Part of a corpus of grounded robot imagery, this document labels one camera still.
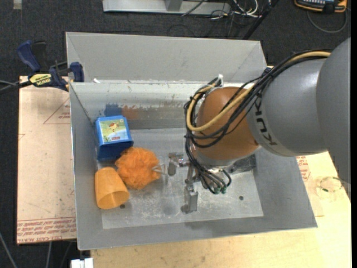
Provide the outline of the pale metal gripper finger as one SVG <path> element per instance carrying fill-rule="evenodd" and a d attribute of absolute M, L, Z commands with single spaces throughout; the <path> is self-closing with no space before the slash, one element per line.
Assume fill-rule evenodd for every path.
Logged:
<path fill-rule="evenodd" d="M 193 185 L 187 185 L 184 188 L 184 205 L 181 211 L 185 214 L 197 211 L 197 201 L 199 193 L 195 191 Z"/>
<path fill-rule="evenodd" d="M 185 165 L 184 154 L 178 152 L 170 152 L 168 154 L 168 158 L 168 175 L 174 176 L 176 174 L 176 169 Z"/>

